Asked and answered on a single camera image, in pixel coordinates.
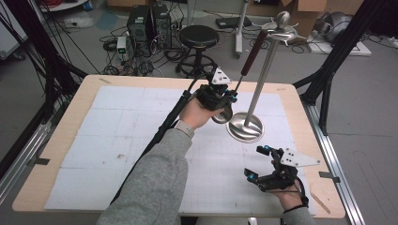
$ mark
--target gray sleeve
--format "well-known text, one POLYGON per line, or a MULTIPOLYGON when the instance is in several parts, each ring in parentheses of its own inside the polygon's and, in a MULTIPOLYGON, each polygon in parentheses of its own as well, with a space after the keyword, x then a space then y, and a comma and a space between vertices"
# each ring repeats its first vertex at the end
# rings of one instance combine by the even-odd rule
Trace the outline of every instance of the gray sleeve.
POLYGON ((306 207, 284 213, 283 219, 287 225, 315 225, 313 217, 306 207))
POLYGON ((118 199, 98 225, 175 224, 188 176, 185 154, 191 139, 169 129, 160 143, 140 159, 118 199))

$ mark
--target black stool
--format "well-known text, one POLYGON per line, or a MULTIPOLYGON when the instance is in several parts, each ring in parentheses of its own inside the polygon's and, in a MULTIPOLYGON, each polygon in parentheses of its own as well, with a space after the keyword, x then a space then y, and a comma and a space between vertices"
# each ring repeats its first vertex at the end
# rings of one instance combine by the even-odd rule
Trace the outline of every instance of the black stool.
POLYGON ((176 66, 177 73, 182 71, 189 78, 207 73, 208 71, 205 71, 205 67, 212 66, 209 71, 217 67, 217 64, 210 57, 202 54, 202 52, 215 46, 219 41, 219 34, 215 30, 203 25, 187 26, 179 33, 179 40, 190 49, 176 66), (195 49, 196 53, 190 54, 191 49, 195 49), (190 57, 195 57, 193 63, 187 62, 190 57), (208 59, 210 63, 202 64, 202 58, 208 59))

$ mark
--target brown handle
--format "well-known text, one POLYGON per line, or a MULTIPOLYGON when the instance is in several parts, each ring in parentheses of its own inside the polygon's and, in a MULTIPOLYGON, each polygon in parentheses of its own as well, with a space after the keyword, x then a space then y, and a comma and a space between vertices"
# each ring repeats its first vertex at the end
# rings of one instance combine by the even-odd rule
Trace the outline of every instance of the brown handle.
POLYGON ((260 34, 258 34, 257 40, 255 41, 254 46, 253 46, 252 50, 250 51, 248 59, 246 59, 245 66, 243 66, 243 69, 240 72, 240 74, 242 76, 248 75, 248 72, 249 72, 250 68, 252 67, 255 57, 257 56, 258 52, 260 51, 261 46, 263 46, 264 40, 266 40, 267 34, 268 34, 267 30, 261 30, 260 34))

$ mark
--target computer tower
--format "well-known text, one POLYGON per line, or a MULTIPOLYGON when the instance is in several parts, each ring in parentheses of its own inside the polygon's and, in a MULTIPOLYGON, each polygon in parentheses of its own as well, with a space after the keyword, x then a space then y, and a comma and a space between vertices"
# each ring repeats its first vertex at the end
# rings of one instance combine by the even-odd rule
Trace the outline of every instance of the computer tower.
POLYGON ((127 28, 134 54, 149 56, 149 45, 154 38, 150 6, 133 6, 127 21, 127 28))
POLYGON ((155 37, 158 46, 163 49, 172 48, 171 18, 167 6, 155 3, 152 7, 152 15, 155 27, 155 37))

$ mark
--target concrete floor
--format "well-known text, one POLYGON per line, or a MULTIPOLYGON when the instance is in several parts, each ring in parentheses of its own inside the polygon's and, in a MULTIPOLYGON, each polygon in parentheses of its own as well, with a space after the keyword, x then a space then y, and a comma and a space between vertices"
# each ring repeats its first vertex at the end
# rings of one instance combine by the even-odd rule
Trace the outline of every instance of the concrete floor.
MULTIPOLYGON (((89 12, 96 23, 87 29, 75 30, 70 36, 93 62, 99 71, 106 66, 106 52, 99 38, 109 36, 110 31, 125 25, 126 14, 111 13, 105 6, 89 12)), ((216 16, 194 18, 197 24, 217 28, 216 16)), ((253 18, 254 23, 267 19, 253 18)), ((82 54, 62 35, 73 64, 82 70, 97 74, 82 54)), ((248 39, 243 41, 243 54, 237 59, 234 33, 220 33, 220 42, 207 50, 223 71, 237 80, 251 49, 248 39)), ((381 43, 389 45, 383 39, 381 43)), ((360 207, 366 224, 396 224, 398 221, 398 52, 392 48, 364 41, 372 52, 371 57, 348 56, 333 80, 329 105, 328 132, 340 159, 349 186, 360 207)), ((316 72, 327 58, 324 54, 295 53, 292 47, 280 45, 276 52, 267 82, 294 83, 316 72)), ((267 51, 261 50, 252 69, 245 78, 256 82, 267 51)), ((165 59, 154 64, 158 67, 165 59)), ((165 77, 182 77, 175 73, 175 63, 160 67, 165 77)), ((160 76, 158 71, 148 76, 160 76)), ((43 91, 29 60, 1 62, 0 64, 0 158, 16 141, 27 123, 44 101, 43 91)), ((0 223, 23 224, 95 224, 99 214, 78 213, 17 213, 12 202, 24 179, 29 174, 27 167, 14 189, 0 205, 0 223)), ((259 219, 259 224, 278 224, 278 219, 259 219)), ((317 224, 349 224, 347 218, 316 219, 317 224)))

